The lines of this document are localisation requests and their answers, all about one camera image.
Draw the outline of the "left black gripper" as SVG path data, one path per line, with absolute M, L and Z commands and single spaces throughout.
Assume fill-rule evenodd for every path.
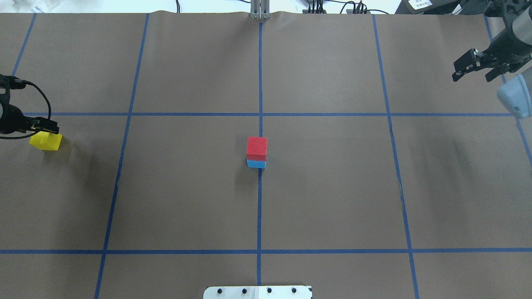
M 59 134 L 59 126 L 56 121 L 47 118 L 28 118 L 22 111 L 10 104 L 11 90 L 24 89 L 26 83 L 15 76 L 0 76 L 0 132 L 3 135 L 13 134 L 14 132 L 26 133 L 27 131 L 40 132 L 44 131 L 51 134 Z

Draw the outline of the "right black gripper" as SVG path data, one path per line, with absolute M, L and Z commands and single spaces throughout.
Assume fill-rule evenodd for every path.
M 521 40 L 513 29 L 505 28 L 491 41 L 488 48 L 481 52 L 480 60 L 477 49 L 470 49 L 460 56 L 453 63 L 455 71 L 452 80 L 457 82 L 469 72 L 492 68 L 485 75 L 489 83 L 500 75 L 514 73 L 522 68 L 531 60 L 531 51 L 530 41 Z

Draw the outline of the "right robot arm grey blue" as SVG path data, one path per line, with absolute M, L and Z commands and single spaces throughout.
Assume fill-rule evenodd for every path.
M 452 79 L 457 82 L 473 71 L 489 69 L 487 82 L 516 73 L 531 61 L 532 12 L 530 0 L 490 0 L 486 17 L 500 17 L 504 29 L 491 39 L 484 51 L 470 49 L 454 63 Z M 507 80 L 497 90 L 498 100 L 518 119 L 531 117 L 531 68 Z

